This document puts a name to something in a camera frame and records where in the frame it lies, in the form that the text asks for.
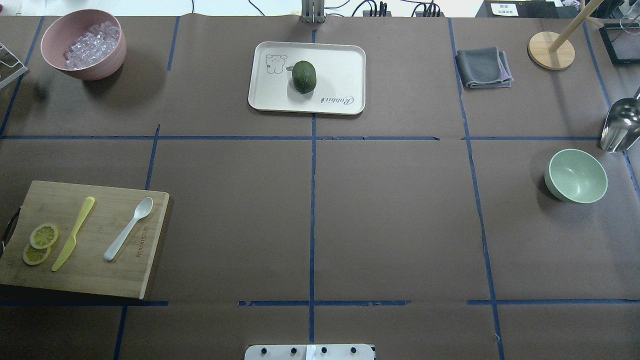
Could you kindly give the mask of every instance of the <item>cartoon drawing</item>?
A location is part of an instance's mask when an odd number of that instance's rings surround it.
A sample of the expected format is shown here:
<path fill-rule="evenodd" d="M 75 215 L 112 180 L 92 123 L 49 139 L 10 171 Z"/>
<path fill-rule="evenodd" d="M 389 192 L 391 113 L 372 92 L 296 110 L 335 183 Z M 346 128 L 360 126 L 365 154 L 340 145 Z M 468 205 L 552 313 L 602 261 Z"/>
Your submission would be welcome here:
<path fill-rule="evenodd" d="M 287 55 L 267 55 L 267 72 L 269 74 L 281 74 L 284 70 L 284 63 Z"/>

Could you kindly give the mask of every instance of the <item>spoon handle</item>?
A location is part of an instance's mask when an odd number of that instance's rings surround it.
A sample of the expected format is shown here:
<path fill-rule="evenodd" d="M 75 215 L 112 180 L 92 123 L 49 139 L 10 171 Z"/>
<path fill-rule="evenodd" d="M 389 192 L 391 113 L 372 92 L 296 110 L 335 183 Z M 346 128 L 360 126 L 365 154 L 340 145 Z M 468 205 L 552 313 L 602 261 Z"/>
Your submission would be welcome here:
<path fill-rule="evenodd" d="M 109 246 L 107 251 L 105 251 L 104 253 L 104 259 L 106 261 L 111 261 L 116 256 L 116 254 L 118 254 L 120 247 L 122 246 L 124 241 L 127 239 L 127 236 L 131 232 L 131 229 L 133 229 L 133 225 L 136 225 L 136 222 L 138 222 L 138 219 L 136 217 L 132 218 L 131 221 L 127 224 L 127 226 L 125 226 L 124 230 L 122 230 L 120 235 L 118 235 L 118 237 L 115 240 L 113 240 L 113 243 L 111 243 L 111 246 Z"/>

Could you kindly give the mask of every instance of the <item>lemon slice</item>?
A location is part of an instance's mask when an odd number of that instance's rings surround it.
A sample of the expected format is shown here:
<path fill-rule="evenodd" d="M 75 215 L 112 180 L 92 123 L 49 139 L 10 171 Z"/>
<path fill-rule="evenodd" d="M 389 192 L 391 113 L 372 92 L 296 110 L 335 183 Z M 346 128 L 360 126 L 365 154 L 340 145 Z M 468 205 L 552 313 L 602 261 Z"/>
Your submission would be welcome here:
<path fill-rule="evenodd" d="M 51 253 L 51 248 L 36 249 L 30 243 L 24 247 L 22 251 L 22 260 L 28 265 L 37 265 L 43 263 Z"/>
<path fill-rule="evenodd" d="M 46 249 L 58 239 L 58 227 L 54 224 L 42 224 L 33 230 L 29 243 L 35 249 Z"/>

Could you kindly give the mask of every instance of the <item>ice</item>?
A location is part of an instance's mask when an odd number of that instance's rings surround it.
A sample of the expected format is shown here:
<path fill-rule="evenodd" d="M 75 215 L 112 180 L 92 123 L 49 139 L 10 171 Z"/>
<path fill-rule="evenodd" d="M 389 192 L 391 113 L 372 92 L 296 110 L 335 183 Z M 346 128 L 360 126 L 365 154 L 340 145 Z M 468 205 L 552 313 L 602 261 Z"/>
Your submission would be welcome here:
<path fill-rule="evenodd" d="M 96 24 L 65 52 L 67 69 L 77 70 L 102 61 L 115 49 L 120 29 L 110 22 Z"/>

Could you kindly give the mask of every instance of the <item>spoon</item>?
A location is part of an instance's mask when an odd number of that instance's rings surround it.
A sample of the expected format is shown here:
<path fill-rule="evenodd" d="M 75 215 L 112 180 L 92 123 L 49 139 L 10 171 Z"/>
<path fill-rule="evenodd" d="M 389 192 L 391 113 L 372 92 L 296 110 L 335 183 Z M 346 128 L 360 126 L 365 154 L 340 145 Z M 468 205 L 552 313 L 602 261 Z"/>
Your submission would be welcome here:
<path fill-rule="evenodd" d="M 602 129 L 600 148 L 607 152 L 627 150 L 640 136 L 640 88 L 636 95 L 611 105 Z"/>
<path fill-rule="evenodd" d="M 127 236 L 131 232 L 131 229 L 133 229 L 133 225 L 136 225 L 136 222 L 138 222 L 138 220 L 140 220 L 141 218 L 149 215 L 149 213 L 151 212 L 151 208 L 153 207 L 153 199 L 151 199 L 150 197 L 145 197 L 144 199 L 142 199 L 138 206 L 136 206 L 136 211 L 133 212 L 133 218 L 131 218 L 131 221 L 127 224 L 127 226 L 125 226 L 120 235 L 118 235 L 118 237 L 113 240 L 113 243 L 111 244 L 111 246 L 109 246 L 107 251 L 105 251 L 104 259 L 106 261 L 111 261 L 113 257 L 118 254 L 118 250 L 120 250 L 120 247 L 127 239 Z"/>

